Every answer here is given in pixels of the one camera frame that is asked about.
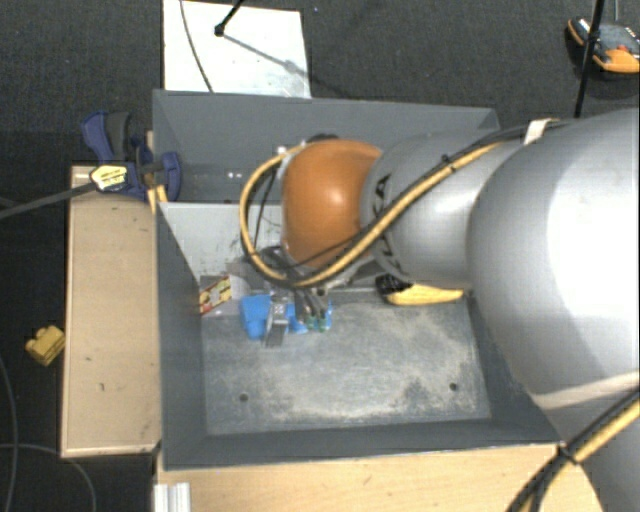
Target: yellow sticker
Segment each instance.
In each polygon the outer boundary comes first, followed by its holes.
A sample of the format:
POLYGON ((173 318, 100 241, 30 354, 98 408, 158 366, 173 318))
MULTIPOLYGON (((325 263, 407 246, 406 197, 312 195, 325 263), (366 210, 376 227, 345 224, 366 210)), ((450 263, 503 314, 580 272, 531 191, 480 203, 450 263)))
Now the yellow sticker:
POLYGON ((101 165, 90 176, 102 192, 118 192, 127 185, 127 168, 124 165, 101 165))

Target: wooden board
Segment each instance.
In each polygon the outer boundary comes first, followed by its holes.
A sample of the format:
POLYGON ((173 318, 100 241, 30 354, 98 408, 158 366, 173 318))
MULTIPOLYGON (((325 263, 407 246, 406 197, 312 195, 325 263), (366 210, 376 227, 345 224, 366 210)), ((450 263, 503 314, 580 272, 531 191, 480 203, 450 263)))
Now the wooden board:
MULTIPOLYGON (((88 181, 76 167, 72 185, 88 181)), ((91 192, 71 201, 63 457, 149 452, 160 439, 160 381, 149 206, 91 192)))
MULTIPOLYGON (((501 512, 555 453, 519 446, 363 460, 165 472, 191 485, 192 512, 501 512)), ((545 512, 599 512, 579 467, 553 487, 545 512)))

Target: yellow tag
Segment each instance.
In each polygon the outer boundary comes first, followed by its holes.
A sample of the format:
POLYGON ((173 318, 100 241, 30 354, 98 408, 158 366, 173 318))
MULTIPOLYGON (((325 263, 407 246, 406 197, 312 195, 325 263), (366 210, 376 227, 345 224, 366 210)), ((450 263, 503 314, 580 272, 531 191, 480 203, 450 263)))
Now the yellow tag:
POLYGON ((396 306, 423 306, 458 300, 463 294, 464 290, 443 290, 415 284, 401 292, 391 293, 385 299, 396 306))
POLYGON ((228 300, 231 300, 231 278, 221 276, 200 292, 200 313, 204 315, 228 300))
POLYGON ((124 165, 101 165, 91 174, 101 192, 118 192, 127 186, 127 168, 124 165))

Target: black carpet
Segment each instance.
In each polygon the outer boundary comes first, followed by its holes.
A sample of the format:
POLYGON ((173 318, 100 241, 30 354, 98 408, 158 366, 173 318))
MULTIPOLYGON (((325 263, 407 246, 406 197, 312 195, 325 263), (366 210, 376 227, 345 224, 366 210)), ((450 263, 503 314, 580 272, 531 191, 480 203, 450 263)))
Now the black carpet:
MULTIPOLYGON (((620 0, 640 29, 640 3, 620 0)), ((590 0, 514 2, 249 1, 298 9, 316 97, 493 107, 503 127, 570 117, 578 56, 569 17, 590 0)), ((612 19, 613 1, 605 20, 612 19)), ((219 20, 212 20, 212 27, 219 20)), ((63 190, 73 160, 92 157, 80 121, 97 109, 133 113, 151 127, 151 90, 162 85, 161 0, 0 2, 0 208, 63 190)), ((594 71, 584 115, 638 106, 638 78, 594 71)), ((66 208, 0 221, 0 355, 16 395, 20 438, 56 448, 61 361, 37 365, 24 342, 39 327, 64 327, 66 208)), ((0 444, 11 429, 0 391, 0 444)), ((83 460, 101 511, 150 506, 150 456, 83 460)), ((4 506, 10 453, 0 451, 4 506)), ((55 457, 21 452, 14 511, 90 510, 82 478, 55 457)))

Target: gray bin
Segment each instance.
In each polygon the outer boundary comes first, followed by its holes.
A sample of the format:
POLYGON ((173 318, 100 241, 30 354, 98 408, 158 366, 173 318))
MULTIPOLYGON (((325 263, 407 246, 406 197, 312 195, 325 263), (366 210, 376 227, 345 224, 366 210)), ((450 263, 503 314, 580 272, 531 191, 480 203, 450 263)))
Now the gray bin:
MULTIPOLYGON (((195 203, 158 214, 168 469, 557 440, 472 299, 399 308, 367 287, 334 291, 329 332, 273 349, 250 341, 237 315, 200 317, 200 278, 240 254, 237 217, 237 206, 195 203)), ((278 222, 268 207, 265 243, 278 222)))
MULTIPOLYGON (((335 133, 385 150, 419 134, 499 128, 491 109, 155 91, 156 153, 177 151, 181 201, 157 222, 162 447, 168 470, 557 441, 513 380, 472 298, 423 308, 333 292, 334 326, 281 348, 237 316, 203 319, 202 276, 240 254, 237 201, 280 145, 335 133)), ((268 206, 262 243, 277 241, 268 206)))

